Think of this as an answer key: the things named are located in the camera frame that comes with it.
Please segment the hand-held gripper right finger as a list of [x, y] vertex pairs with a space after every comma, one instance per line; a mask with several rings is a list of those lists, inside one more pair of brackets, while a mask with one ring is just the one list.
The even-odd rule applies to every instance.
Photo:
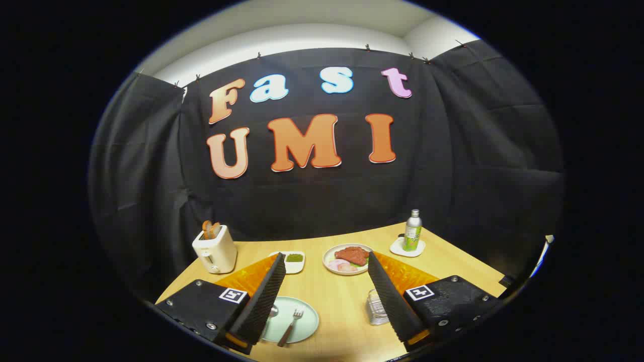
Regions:
[[502, 306], [502, 300], [458, 275], [439, 279], [379, 252], [370, 252], [367, 264], [389, 323], [405, 347], [446, 343]]

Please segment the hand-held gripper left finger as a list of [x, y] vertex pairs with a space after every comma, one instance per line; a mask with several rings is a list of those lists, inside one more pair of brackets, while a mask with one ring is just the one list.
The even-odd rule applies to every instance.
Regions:
[[244, 354], [258, 343], [286, 275], [276, 253], [214, 283], [195, 279], [156, 306], [207, 341]]

